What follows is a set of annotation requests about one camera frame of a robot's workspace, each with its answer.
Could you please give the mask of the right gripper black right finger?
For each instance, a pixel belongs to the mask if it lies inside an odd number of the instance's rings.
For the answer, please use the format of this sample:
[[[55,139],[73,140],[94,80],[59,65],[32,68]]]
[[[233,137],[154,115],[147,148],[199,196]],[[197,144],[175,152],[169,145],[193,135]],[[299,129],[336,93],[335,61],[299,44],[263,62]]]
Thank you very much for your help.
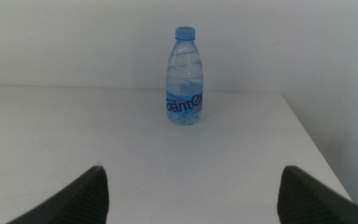
[[[277,213],[286,224],[358,224],[357,204],[297,166],[282,172]]]

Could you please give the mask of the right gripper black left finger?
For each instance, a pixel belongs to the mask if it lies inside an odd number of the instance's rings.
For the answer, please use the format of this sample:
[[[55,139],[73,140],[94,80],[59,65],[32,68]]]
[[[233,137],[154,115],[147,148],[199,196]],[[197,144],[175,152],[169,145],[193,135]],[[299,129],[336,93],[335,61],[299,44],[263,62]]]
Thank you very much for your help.
[[[108,178],[93,166],[61,191],[11,223],[106,223],[109,211]]]

